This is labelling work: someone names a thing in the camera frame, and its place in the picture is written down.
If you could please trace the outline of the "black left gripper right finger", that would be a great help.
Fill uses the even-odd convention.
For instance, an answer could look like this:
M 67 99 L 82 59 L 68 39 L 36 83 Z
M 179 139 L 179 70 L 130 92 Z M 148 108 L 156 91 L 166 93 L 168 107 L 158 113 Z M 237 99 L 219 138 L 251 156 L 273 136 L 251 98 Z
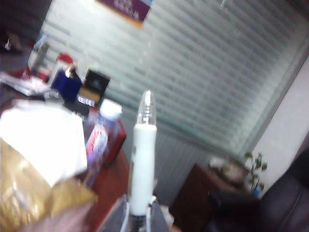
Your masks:
M 169 232 L 168 225 L 155 196 L 152 196 L 150 202 L 148 203 L 146 213 L 146 231 Z

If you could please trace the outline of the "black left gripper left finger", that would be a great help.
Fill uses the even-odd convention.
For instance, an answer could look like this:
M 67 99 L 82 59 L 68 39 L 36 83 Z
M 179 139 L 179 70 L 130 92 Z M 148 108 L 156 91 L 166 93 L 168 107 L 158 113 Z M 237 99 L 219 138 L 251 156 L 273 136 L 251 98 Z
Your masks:
M 119 198 L 100 225 L 99 232 L 128 232 L 129 204 L 127 195 Z

